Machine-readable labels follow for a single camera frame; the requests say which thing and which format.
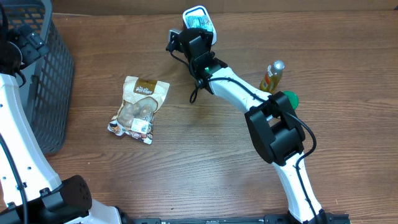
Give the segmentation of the teal snack packet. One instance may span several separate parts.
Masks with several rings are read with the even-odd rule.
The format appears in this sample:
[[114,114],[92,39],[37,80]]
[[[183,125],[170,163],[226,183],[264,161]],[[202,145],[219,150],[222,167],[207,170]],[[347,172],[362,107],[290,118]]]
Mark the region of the teal snack packet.
[[213,23],[210,21],[208,16],[188,16],[186,18],[188,28],[201,28],[209,32],[213,32]]

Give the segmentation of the brown snack bag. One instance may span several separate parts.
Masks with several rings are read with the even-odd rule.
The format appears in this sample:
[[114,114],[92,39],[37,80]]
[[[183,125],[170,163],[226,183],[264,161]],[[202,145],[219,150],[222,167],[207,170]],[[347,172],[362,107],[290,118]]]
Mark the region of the brown snack bag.
[[166,82],[126,77],[123,101],[109,122],[108,131],[152,144],[154,115],[164,104],[169,88],[170,84]]

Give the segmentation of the yellow liquid bottle silver cap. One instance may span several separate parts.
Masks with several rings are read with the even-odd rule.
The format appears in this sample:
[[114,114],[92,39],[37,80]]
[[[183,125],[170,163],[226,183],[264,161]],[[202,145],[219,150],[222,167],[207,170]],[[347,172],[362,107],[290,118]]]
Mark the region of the yellow liquid bottle silver cap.
[[264,79],[261,81],[259,88],[264,92],[273,94],[282,79],[285,65],[281,60],[276,60],[267,68]]

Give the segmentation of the green lid white jar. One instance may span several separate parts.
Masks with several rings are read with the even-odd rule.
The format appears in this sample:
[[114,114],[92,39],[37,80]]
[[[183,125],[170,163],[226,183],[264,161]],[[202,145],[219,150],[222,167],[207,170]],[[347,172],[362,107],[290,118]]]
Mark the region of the green lid white jar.
[[287,96],[287,98],[289,99],[292,107],[294,110],[297,109],[298,105],[299,105],[299,98],[298,96],[292,92],[292,91],[284,91],[284,94]]

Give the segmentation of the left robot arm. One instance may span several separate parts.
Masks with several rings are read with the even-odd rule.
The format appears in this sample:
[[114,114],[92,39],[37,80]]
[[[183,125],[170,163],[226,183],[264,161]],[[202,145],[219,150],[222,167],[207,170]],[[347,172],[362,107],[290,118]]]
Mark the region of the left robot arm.
[[93,199],[80,175],[61,180],[34,136],[16,76],[47,53],[30,28],[9,29],[1,10],[1,223],[130,223],[118,207]]

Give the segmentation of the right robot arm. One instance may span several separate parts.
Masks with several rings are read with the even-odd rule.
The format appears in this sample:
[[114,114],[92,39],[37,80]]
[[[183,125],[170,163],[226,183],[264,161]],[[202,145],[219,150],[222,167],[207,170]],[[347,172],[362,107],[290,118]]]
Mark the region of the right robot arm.
[[196,89],[230,102],[245,117],[252,144],[276,169],[289,205],[291,223],[325,223],[326,213],[310,184],[304,159],[310,128],[298,119],[288,96],[263,92],[243,79],[211,51],[213,33],[201,28],[170,30],[167,50],[181,52]]

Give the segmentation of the white barcode scanner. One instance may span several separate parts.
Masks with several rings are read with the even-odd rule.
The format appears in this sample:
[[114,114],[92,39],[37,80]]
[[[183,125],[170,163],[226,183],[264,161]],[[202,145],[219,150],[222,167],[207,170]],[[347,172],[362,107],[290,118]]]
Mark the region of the white barcode scanner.
[[[208,16],[210,21],[211,21],[210,15],[209,15],[208,11],[206,10],[206,7],[205,6],[201,6],[201,5],[195,6],[195,7],[191,7],[190,9],[185,10],[183,12],[183,14],[182,14],[183,22],[185,24],[185,27],[187,29],[191,29],[191,28],[188,28],[188,23],[187,23],[187,20],[186,20],[186,18],[188,16]],[[213,24],[213,28],[214,28],[214,31],[212,32],[213,33],[213,40],[212,40],[212,43],[211,43],[212,45],[214,45],[216,43],[216,41],[217,41],[217,33],[216,33],[216,29],[214,27],[214,24]]]

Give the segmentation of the grey plastic mesh basket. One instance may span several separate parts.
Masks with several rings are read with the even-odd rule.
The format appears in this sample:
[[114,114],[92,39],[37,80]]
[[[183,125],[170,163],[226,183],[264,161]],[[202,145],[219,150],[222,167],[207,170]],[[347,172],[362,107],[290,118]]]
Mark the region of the grey plastic mesh basket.
[[17,74],[21,103],[44,154],[63,147],[75,66],[72,55],[52,21],[50,1],[1,0],[1,34],[28,25],[40,35],[49,53]]

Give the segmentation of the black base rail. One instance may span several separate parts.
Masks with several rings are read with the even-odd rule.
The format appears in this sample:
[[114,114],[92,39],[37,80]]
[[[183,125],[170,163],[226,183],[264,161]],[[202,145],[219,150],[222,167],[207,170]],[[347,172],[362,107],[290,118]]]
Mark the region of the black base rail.
[[[160,219],[160,218],[133,218],[128,223],[132,224],[290,224],[298,223],[291,215],[264,215],[263,217],[239,218],[191,218],[191,219]],[[334,215],[324,213],[318,223],[350,224],[349,215]]]

